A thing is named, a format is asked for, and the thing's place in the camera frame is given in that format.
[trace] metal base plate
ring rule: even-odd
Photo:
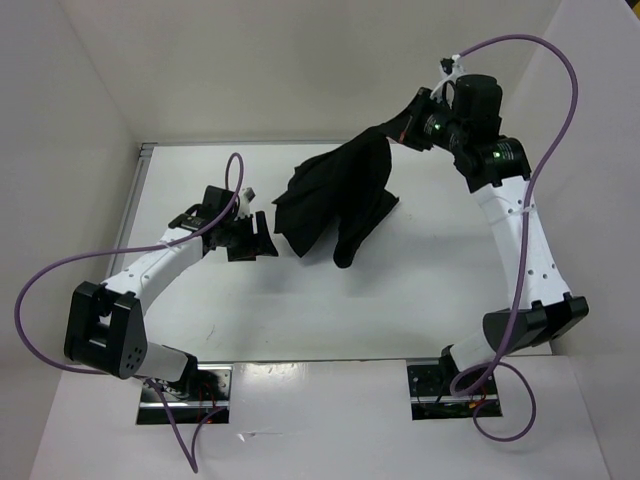
[[[223,408],[208,420],[208,423],[229,423],[229,397],[231,393],[232,364],[201,363],[198,370],[209,377],[197,393],[185,395],[173,391],[166,384],[164,395],[176,423],[199,423],[213,409]],[[140,394],[137,425],[163,425],[169,420],[157,394],[144,386]]]

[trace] white panel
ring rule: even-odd
[[[266,211],[272,231],[271,201],[294,167],[335,147],[156,147],[129,244],[155,243],[208,184],[223,185],[235,150],[245,158],[245,186],[257,195],[251,208]],[[477,330],[485,313],[508,307],[491,230],[452,157],[392,151],[388,189],[400,203],[350,268],[333,263],[335,232],[303,259],[281,235],[274,236],[279,258],[228,263],[224,250],[210,253],[153,303],[149,340],[211,361],[439,356]]]
[[[132,137],[57,2],[0,2],[0,477],[28,477],[60,374],[13,326],[24,282],[63,256],[112,246],[135,168]],[[24,323],[56,359],[73,289],[105,261],[36,285]]]
[[[571,355],[611,476],[638,478],[640,22],[623,0],[565,0],[546,36],[574,63],[580,101],[537,199],[560,270],[591,306],[557,348]],[[530,158],[560,128],[568,93],[559,62],[536,55],[503,122]]]
[[[543,33],[559,0],[61,0],[139,139],[336,139],[386,121],[438,61]],[[533,48],[465,65],[515,89]]]
[[[470,419],[412,421],[403,361],[237,365],[227,425],[207,425],[202,478],[606,480],[597,441],[564,357],[511,363],[529,378],[538,422],[523,440],[485,441]],[[500,435],[527,421],[520,381],[496,372]],[[191,478],[166,425],[134,425],[140,386],[64,374],[31,480]],[[180,430],[187,440],[193,425]]]

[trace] white wall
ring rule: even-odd
[[[18,290],[62,256],[113,245],[136,147],[57,2],[0,2],[0,476],[31,470],[60,374],[19,343]],[[105,262],[52,274],[27,298],[26,329],[62,358],[71,292]]]
[[[555,258],[591,314],[557,350],[572,356],[614,479],[638,477],[640,415],[640,22],[623,0],[564,0],[546,37],[578,74],[574,124],[538,189]],[[560,63],[537,53],[505,115],[537,161],[569,104]]]
[[[559,0],[61,0],[145,141],[344,139],[397,114],[438,61],[543,33]],[[469,62],[515,88],[532,47]]]

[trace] black bracket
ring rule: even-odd
[[[111,315],[109,325],[101,317]],[[147,354],[140,301],[83,282],[73,292],[64,342],[67,358],[115,377],[130,378]]]

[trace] black joint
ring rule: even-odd
[[[442,60],[440,60],[442,71],[444,71],[444,73],[446,73],[447,75],[451,75],[451,73],[453,73],[454,63],[455,62],[453,61],[453,58],[443,58]]]
[[[519,310],[506,353],[512,353],[525,347],[536,347],[554,340],[569,331],[589,313],[589,305],[584,297],[571,297],[543,306],[541,302],[532,303],[532,308]],[[488,313],[484,316],[482,328],[487,342],[498,350],[506,330],[510,311]]]
[[[108,314],[109,325],[100,318]],[[64,343],[67,358],[126,379],[146,353],[142,307],[133,293],[120,295],[90,282],[76,288]]]

